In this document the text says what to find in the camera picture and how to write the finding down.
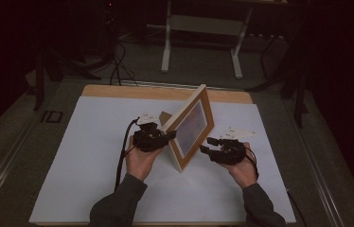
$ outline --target gray long sleeve shirt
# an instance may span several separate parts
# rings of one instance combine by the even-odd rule
[[[90,227],[124,227],[133,225],[133,216],[147,185],[130,174],[126,174],[115,193],[101,199],[92,208]],[[274,211],[274,205],[259,184],[242,190],[247,225],[285,226],[285,220]]]

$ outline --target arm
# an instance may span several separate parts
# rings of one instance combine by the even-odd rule
[[[244,146],[248,157],[255,160],[250,151],[250,145],[244,143]],[[242,189],[248,226],[285,226],[285,220],[274,211],[274,205],[268,195],[257,183],[255,167],[247,158],[232,166],[220,165],[227,168],[230,175]]]
[[[144,180],[150,174],[153,162],[162,149],[143,152],[132,145],[126,154],[127,174],[116,192],[98,201],[90,214],[91,227],[132,226],[138,202],[147,185]]]

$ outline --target person's right hand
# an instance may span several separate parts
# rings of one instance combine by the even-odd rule
[[[243,143],[246,147],[246,153],[252,160],[255,160],[254,155],[250,151],[250,144]],[[240,163],[234,164],[232,166],[226,164],[219,164],[225,168],[227,168],[230,175],[234,178],[234,181],[243,189],[249,185],[252,185],[257,182],[257,173],[255,167],[248,160],[248,158],[244,158]]]

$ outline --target forearm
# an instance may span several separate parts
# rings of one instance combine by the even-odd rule
[[[242,195],[248,226],[280,227],[286,225],[283,217],[274,211],[274,205],[258,183],[244,188]]]
[[[126,174],[115,193],[93,206],[89,226],[132,226],[136,206],[146,189],[146,184]]]

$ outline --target picture frame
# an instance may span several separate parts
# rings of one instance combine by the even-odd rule
[[[169,146],[180,172],[188,165],[214,126],[206,85],[202,84],[160,129],[164,133],[177,131],[176,138],[169,141]]]

